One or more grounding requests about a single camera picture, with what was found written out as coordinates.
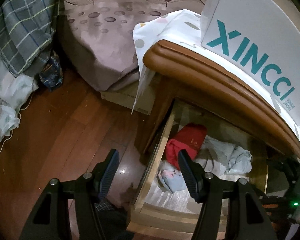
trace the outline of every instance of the brown leather edge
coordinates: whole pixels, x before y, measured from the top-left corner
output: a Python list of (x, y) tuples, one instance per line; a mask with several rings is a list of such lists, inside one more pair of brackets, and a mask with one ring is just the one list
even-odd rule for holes
[(300, 159), (300, 142), (280, 115), (249, 85), (214, 61), (178, 44), (160, 40), (146, 52), (143, 62), (149, 69), (209, 93), (225, 106), (237, 109), (285, 141)]

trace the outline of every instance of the white blanket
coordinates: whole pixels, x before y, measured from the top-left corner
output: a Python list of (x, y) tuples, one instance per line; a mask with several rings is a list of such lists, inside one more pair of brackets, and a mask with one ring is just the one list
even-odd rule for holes
[(0, 141), (19, 127), (20, 107), (37, 88), (34, 78), (25, 74), (14, 77), (0, 58)]

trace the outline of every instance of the open drawer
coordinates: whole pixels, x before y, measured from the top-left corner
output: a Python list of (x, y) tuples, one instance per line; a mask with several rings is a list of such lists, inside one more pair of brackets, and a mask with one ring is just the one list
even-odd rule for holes
[[(251, 184), (266, 191), (266, 144), (213, 113), (176, 100), (139, 185), (138, 195), (130, 206), (127, 230), (165, 239), (191, 239), (202, 204), (195, 203), (188, 190), (173, 194), (163, 192), (154, 181), (167, 141), (177, 133), (179, 126), (190, 122), (204, 125), (208, 135), (219, 141), (249, 150), (252, 170), (245, 176)], [(236, 181), (243, 176), (226, 175), (222, 179)], [(225, 237), (226, 220), (227, 207), (220, 214), (218, 239)]]

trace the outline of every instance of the wooden cabinet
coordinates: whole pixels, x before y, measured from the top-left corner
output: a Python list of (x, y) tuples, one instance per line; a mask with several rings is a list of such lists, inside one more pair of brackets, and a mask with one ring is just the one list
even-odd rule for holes
[[(130, 206), (128, 230), (166, 239), (191, 238), (201, 204), (189, 201), (191, 197), (187, 190), (174, 194), (162, 193), (154, 181), (158, 174), (159, 163), (164, 158), (168, 139), (176, 134), (179, 126), (182, 127), (188, 122), (204, 125), (208, 135), (215, 139), (248, 149), (252, 154), (252, 170), (246, 174), (247, 179), (265, 192), (266, 144), (211, 112), (176, 100), (160, 133), (160, 139), (155, 143), (156, 147), (139, 185), (138, 195)], [(241, 176), (227, 175), (227, 177), (236, 181)], [(221, 214), (218, 239), (224, 239), (226, 220), (226, 215)]]
[(143, 62), (162, 78), (142, 138), (135, 142), (141, 153), (148, 149), (173, 100), (180, 98), (214, 113), (276, 151), (300, 159), (300, 142), (286, 122), (257, 92), (222, 66), (166, 40), (154, 44)]
[[(265, 190), (267, 181), (267, 147), (282, 155), (295, 154), (300, 159), (300, 142), (280, 115), (251, 87), (222, 66), (165, 40), (154, 44), (146, 52), (143, 62), (162, 77), (151, 115), (135, 145), (139, 152), (146, 153), (158, 133), (160, 139), (130, 207), (128, 230), (166, 239), (190, 239), (194, 231), (198, 214), (162, 208), (146, 201), (178, 117), (174, 104), (178, 100), (200, 109), (199, 112), (208, 115), (210, 120), (238, 131), (237, 138), (232, 139), (239, 145), (240, 136), (247, 138), (246, 149), (253, 158), (248, 176), (250, 183), (261, 190)], [(208, 127), (208, 135), (214, 130), (211, 127)], [(225, 221), (226, 217), (221, 216), (218, 239), (224, 238)]]

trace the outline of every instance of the wooden floor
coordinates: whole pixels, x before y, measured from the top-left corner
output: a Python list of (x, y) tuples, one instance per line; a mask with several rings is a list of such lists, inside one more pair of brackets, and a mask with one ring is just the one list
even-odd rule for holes
[[(147, 118), (100, 98), (77, 73), (67, 69), (53, 92), (39, 88), (21, 112), (0, 153), (0, 234), (18, 239), (23, 225), (51, 178), (76, 179), (105, 159), (111, 148), (121, 157), (108, 199), (127, 207), (145, 166), (134, 140)], [(73, 238), (78, 239), (74, 203), (69, 202)]]

